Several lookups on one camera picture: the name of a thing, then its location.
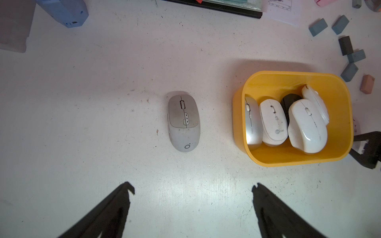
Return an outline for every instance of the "yellow container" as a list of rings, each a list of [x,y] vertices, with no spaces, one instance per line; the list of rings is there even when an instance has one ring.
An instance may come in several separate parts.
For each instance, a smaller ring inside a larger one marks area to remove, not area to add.
[[[246,142],[245,95],[258,104],[266,99],[281,99],[289,93],[302,95],[305,84],[312,86],[325,102],[330,116],[328,141],[322,151],[307,155],[292,147],[290,139],[277,147],[264,143],[250,151]],[[304,165],[338,161],[350,151],[353,143],[351,96],[344,81],[328,73],[260,71],[253,74],[233,97],[233,131],[235,144],[259,165],[266,167]]]

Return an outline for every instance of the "computer mouse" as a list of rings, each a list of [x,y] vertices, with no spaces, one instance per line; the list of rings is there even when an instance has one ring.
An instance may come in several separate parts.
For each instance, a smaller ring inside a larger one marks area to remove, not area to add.
[[[315,104],[308,99],[294,102],[288,114],[288,137],[293,147],[305,153],[317,153],[327,143],[327,127]]]
[[[319,93],[306,84],[302,89],[302,95],[304,99],[310,100],[315,105],[319,113],[322,115],[325,125],[328,125],[330,116],[328,115],[327,107],[325,106],[323,99],[319,96]]]
[[[249,150],[255,150],[262,144],[263,125],[261,112],[254,98],[245,97],[246,142]]]
[[[260,107],[263,142],[268,146],[277,146],[287,139],[287,120],[282,106],[277,100],[266,99]]]
[[[172,145],[181,152],[196,148],[200,140],[200,117],[190,95],[176,95],[168,102],[168,132]]]
[[[290,118],[288,116],[288,110],[290,109],[291,105],[294,102],[296,102],[297,100],[300,100],[300,99],[302,99],[301,96],[294,94],[294,93],[290,93],[290,94],[287,94],[286,96],[284,96],[282,101],[280,101],[280,104],[282,105],[282,108],[283,108],[283,112],[285,113],[285,116],[286,116],[287,125],[290,123]]]

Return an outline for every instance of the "black mouse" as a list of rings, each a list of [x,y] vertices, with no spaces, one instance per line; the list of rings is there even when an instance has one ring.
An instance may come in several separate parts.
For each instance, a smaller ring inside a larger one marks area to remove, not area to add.
[[[303,99],[303,98],[297,94],[290,93],[290,94],[286,95],[280,101],[280,104],[282,105],[283,111],[285,112],[285,115],[286,115],[287,125],[290,123],[290,117],[288,116],[288,110],[294,102],[296,102],[300,99]]]

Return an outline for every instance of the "gray mouse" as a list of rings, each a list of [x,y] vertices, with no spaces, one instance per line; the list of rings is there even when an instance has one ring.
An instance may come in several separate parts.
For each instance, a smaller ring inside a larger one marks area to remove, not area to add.
[[[255,150],[262,144],[263,126],[261,112],[254,98],[245,97],[246,142],[249,150]]]
[[[192,151],[200,140],[200,117],[190,95],[176,95],[168,102],[168,132],[172,145],[181,152]]]

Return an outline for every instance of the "pink eraser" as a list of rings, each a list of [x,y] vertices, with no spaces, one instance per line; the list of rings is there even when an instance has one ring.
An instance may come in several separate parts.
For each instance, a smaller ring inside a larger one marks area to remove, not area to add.
[[[362,91],[365,94],[371,94],[374,84],[375,79],[372,76],[370,76],[369,74],[364,75],[364,77],[362,78],[360,91]]]
[[[328,4],[331,4],[337,0],[315,0],[316,4],[319,6],[326,6]]]

